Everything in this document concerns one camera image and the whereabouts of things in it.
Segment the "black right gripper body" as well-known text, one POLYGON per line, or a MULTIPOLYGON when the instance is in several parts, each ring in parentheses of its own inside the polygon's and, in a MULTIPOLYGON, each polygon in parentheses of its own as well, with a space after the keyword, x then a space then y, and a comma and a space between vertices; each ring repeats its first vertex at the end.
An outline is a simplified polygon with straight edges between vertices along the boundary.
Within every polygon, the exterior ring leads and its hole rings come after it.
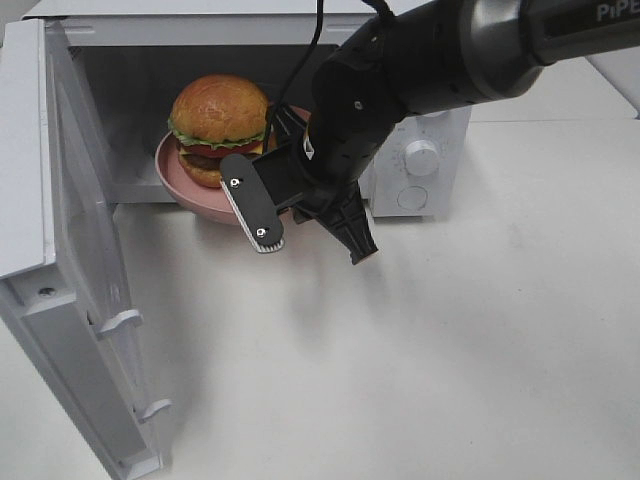
POLYGON ((357 196, 357 182, 400 120, 398 115, 313 114, 293 137, 305 184, 292 207, 298 224, 337 211, 357 196))

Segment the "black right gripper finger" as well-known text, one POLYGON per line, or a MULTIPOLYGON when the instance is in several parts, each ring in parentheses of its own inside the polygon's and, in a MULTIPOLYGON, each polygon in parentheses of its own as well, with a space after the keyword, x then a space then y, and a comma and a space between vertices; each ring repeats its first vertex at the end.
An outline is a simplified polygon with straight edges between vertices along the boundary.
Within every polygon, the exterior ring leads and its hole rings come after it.
POLYGON ((378 251, 357 183, 348 185, 334 199, 319 215, 319 223, 346 247, 352 264, 359 264, 378 251))
POLYGON ((307 110, 289 103, 282 103, 276 110, 272 122, 276 146, 282 147, 302 135, 306 131, 307 123, 307 110))

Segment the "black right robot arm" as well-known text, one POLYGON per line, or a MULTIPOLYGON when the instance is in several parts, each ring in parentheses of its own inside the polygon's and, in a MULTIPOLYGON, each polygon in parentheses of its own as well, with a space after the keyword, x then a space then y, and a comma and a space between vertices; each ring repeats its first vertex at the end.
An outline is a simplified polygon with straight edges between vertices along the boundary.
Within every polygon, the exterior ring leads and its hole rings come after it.
POLYGON ((549 65, 638 42, 635 1, 430 1, 381 13, 316 71, 297 142, 305 181, 276 206, 320 223, 358 263, 376 245, 357 181, 398 123, 521 96, 549 65))

